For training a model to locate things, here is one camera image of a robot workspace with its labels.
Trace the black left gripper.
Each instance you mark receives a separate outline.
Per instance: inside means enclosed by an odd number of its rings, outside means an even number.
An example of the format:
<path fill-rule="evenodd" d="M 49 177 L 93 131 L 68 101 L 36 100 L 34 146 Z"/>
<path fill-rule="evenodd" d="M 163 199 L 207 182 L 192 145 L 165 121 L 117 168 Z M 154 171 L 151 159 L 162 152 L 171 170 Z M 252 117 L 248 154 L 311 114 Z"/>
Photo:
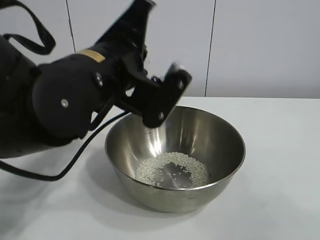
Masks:
<path fill-rule="evenodd" d="M 142 117 L 148 128 L 158 128 L 176 107 L 192 82 L 191 74 L 173 63 L 163 80 L 152 80 L 132 60 L 120 62 L 121 82 L 115 85 L 111 104 Z"/>

